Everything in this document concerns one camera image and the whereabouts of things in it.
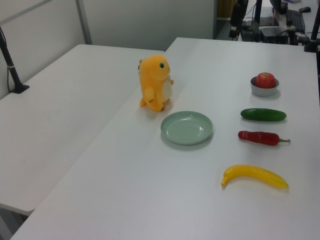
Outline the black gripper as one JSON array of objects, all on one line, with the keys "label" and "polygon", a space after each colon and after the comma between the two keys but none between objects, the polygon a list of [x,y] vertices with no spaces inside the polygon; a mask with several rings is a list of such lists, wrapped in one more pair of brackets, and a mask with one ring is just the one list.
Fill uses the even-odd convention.
[{"label": "black gripper", "polygon": [[238,31],[238,24],[240,22],[241,16],[242,16],[242,11],[243,11],[243,5],[236,3],[233,6],[232,9],[232,14],[231,14],[231,18],[230,18],[230,30],[229,30],[229,37],[230,38],[237,38],[239,35],[239,31]]}]

